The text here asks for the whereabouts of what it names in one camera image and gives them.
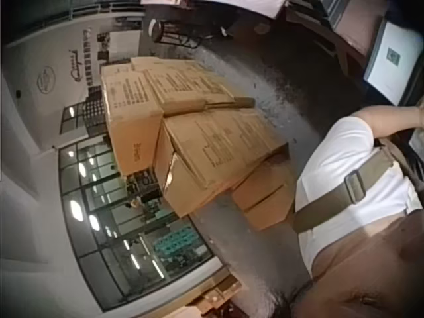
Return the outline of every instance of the bag strap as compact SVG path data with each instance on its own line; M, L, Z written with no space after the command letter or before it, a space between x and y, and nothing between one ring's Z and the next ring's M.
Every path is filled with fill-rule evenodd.
M393 166L395 159L381 147L359 169L353 170L335 189L312 201L295 214L293 228L302 233L328 221L352 204L361 202L366 192Z

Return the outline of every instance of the white wall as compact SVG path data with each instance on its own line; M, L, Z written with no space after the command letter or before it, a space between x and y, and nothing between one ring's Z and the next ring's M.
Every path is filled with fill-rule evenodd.
M84 101L88 96L85 74L83 32L91 30L91 73L93 85L100 84L97 61L97 34L119 30L117 17L143 16L142 13L103 14L75 19L8 44L2 51L2 71L23 123L37 145L46 150L59 135L64 107ZM72 57L78 52L79 72L71 76ZM21 92L16 98L15 92Z

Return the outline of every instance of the cardboard box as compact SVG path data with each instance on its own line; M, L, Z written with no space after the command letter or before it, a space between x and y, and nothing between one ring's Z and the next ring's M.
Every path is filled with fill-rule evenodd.
M115 74L129 72L133 69L131 63L126 64L111 64L102 66L101 75L102 76L114 76Z
M170 117L164 119L154 169L164 198L183 217L229 189L285 143L254 109Z
M241 289L242 284L233 275L229 275L217 287L205 293L203 297L211 307L219 309Z
M128 71L103 76L103 96L113 152L122 175L151 167L163 110L144 76Z
M201 312L202 315L207 314L213 309L212 304L203 297L200 297L199 299L194 301L191 305L196 306L196 308L198 308L198 310Z
M264 161L233 191L233 201L248 211L277 189L293 187L295 178L288 156L279 153Z
M167 133L182 152L177 153L174 160L175 169L180 174L184 170L194 173L197 179L193 180L193 187L198 184L198 192L206 189L209 191L207 195L201 196L203 199L207 200L207 197L217 192L217 188L212 189L210 185L222 183L229 172L234 172L235 166L243 169L262 156L264 147L254 145L249 149L237 146L244 142L243 138L251 139L252 136L249 135L252 133L249 130L254 127L248 126L258 125L254 122L249 124L247 115L240 115L237 120L231 116L226 118L224 113L205 113L190 119L176 116L202 113L214 108L248 107L247 103L242 102L244 97L235 98L230 95L232 89L225 87L218 76L212 76L211 72L205 71L196 61L132 58L130 64L105 66L102 69L102 86L107 126L118 167L124 176L153 165L163 117L170 117L165 123ZM238 130L244 127L239 137L236 137L231 128L237 126ZM190 140L196 139L196 134L201 136L194 142L200 146L197 150L189 146ZM232 152L228 152L231 148L229 142L237 146L238 150L244 151L244 156L234 157ZM199 158L203 161L212 160L221 168L199 172L197 166L204 166ZM216 180L212 178L214 173L218 173Z
M245 213L249 223L261 231L286 220L294 204L294 192L281 187L270 197Z
M250 224L266 229L286 219L293 208L296 178L288 155L275 154L233 191L234 202Z

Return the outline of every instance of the concrete floor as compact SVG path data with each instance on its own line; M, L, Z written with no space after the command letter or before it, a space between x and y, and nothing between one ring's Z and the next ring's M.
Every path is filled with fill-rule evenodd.
M257 108L288 140L298 175L329 127L360 107L362 94L337 60L298 26L283 25L253 47L212 40L191 51L153 45L145 33L140 55L193 58L255 97ZM297 237L287 225L256 232L231 203L202 209L192 219L244 283L235 302L251 317L269 316L273 294L288 294L308 281Z

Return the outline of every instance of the hair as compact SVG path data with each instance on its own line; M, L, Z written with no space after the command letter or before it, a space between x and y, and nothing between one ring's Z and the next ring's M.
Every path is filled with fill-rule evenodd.
M274 311L270 318L293 318L296 305L311 289L313 281L309 280L300 288L293 290L287 297L282 292L274 293Z

